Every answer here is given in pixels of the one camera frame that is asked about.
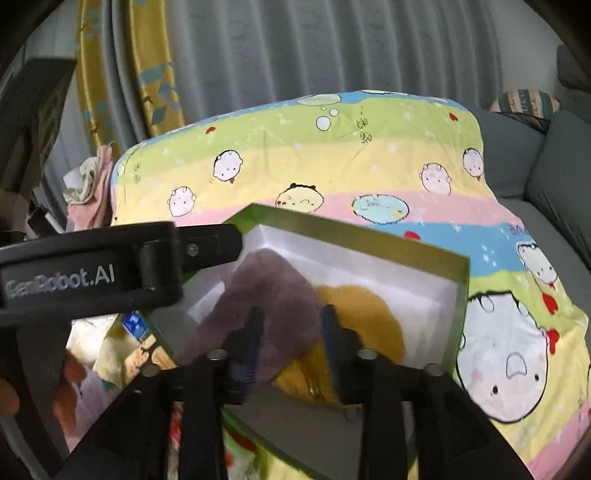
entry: patterned pillow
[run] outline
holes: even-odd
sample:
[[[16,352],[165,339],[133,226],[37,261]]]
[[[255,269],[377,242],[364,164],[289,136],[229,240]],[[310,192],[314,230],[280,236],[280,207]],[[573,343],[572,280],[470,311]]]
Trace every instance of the patterned pillow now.
[[[500,113],[545,134],[560,102],[539,90],[510,90],[491,105],[491,112]]]

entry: colorful striped blanket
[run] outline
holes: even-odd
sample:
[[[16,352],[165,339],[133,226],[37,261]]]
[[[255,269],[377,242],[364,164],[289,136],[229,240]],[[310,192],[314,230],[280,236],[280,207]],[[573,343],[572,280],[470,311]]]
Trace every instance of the colorful striped blanket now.
[[[113,223],[219,223],[257,202],[470,256],[457,381],[535,478],[549,479],[589,426],[588,319],[495,199],[485,154],[478,122],[450,100],[309,96],[130,149],[112,178]]]

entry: finger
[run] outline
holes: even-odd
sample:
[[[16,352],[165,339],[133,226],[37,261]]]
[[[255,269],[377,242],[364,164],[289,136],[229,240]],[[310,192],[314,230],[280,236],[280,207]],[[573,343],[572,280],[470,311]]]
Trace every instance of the finger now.
[[[53,414],[64,433],[74,433],[76,430],[77,402],[74,387],[67,382],[62,383],[53,400]]]
[[[68,350],[64,357],[63,376],[71,383],[80,383],[86,378],[86,369]]]
[[[17,391],[6,380],[0,380],[0,417],[10,417],[18,412],[20,407]]]

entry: towel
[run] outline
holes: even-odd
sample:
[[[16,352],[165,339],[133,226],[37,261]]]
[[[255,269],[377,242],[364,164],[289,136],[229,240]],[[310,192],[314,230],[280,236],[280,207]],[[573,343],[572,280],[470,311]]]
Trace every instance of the towel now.
[[[244,326],[252,306],[265,312],[265,332],[256,369],[258,383],[271,380],[318,341],[322,300],[314,287],[273,250],[248,254],[225,287],[212,312],[197,326],[176,358],[177,363],[186,365],[222,346],[229,332]]]
[[[78,170],[82,177],[82,186],[80,188],[66,188],[62,193],[69,205],[81,205],[90,200],[95,191],[95,180],[99,173],[99,157],[87,158]]]
[[[88,230],[100,228],[105,223],[109,197],[109,183],[111,171],[113,170],[112,155],[113,149],[110,145],[101,145],[96,155],[99,159],[98,171],[95,179],[95,186],[92,189],[90,198],[86,203],[70,203],[68,214],[74,222],[74,230]]]
[[[316,291],[334,305],[342,327],[354,330],[364,347],[400,364],[406,353],[404,335],[386,302],[374,292],[357,285],[318,286]],[[338,403],[322,342],[291,361],[275,379],[288,395],[311,403]]]

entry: wall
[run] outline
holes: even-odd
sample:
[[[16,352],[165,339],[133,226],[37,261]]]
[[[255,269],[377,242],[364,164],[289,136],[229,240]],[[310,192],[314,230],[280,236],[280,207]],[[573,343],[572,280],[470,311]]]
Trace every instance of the wall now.
[[[556,47],[562,42],[523,0],[488,0],[501,50],[503,90],[554,94]]]

